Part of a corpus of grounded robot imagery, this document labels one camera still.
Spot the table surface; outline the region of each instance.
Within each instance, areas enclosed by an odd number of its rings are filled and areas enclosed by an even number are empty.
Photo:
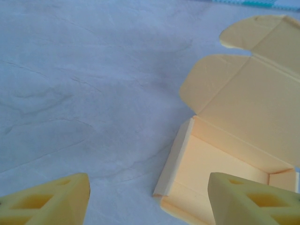
[[[194,113],[178,90],[253,15],[196,0],[0,0],[0,195],[77,172],[85,225],[183,225],[151,197]]]

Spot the blue striped fabric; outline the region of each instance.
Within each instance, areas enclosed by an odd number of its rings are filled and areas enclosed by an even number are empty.
[[[209,0],[213,2],[232,3],[253,7],[277,8],[300,11],[300,0]]]

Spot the box lid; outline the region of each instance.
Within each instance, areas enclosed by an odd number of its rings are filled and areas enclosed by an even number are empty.
[[[202,120],[300,166],[299,22],[254,16],[228,27],[220,40],[252,56],[201,59],[180,88],[181,98]]]

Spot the open box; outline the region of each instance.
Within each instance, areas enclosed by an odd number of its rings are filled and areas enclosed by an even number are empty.
[[[300,24],[254,16],[220,36],[252,56],[210,55],[180,88],[196,116],[179,129],[153,196],[190,224],[215,224],[207,185],[222,172],[298,191],[300,166]]]

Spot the white paper surface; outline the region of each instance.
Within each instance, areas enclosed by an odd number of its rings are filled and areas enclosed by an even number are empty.
[[[151,197],[193,115],[179,87],[201,57],[243,52],[219,43],[227,26],[282,13],[194,0],[0,0],[0,195],[84,172],[85,225],[184,224]]]

